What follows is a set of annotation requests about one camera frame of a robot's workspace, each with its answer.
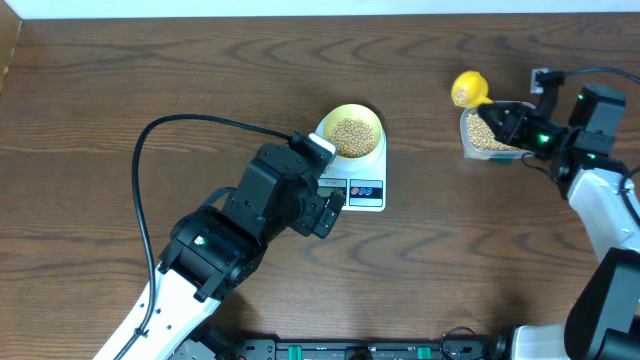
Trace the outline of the yellow measuring scoop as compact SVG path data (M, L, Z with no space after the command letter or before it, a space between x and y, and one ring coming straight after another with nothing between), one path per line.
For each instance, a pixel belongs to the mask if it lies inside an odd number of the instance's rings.
M451 98L454 105L466 109L492 104L493 100L488 97L488 93L488 83L477 71L461 73L451 88Z

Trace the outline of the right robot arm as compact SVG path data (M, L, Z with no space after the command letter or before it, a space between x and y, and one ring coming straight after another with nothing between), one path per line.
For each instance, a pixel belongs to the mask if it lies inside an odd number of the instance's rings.
M551 163L546 174L578 214L599 265L567 319L514 330L512 359L636 359L639 356L639 203L632 171L610 156L623 93L587 85L566 127L551 107L481 105L497 141Z

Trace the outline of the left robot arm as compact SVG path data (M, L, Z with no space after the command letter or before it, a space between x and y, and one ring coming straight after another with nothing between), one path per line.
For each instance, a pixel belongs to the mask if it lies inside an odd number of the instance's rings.
M156 282L97 356L167 359L253 272L269 243L287 228L326 238L345 202L318 193L336 155L332 144L308 139L262 146L221 209L206 201L176 223L160 255Z

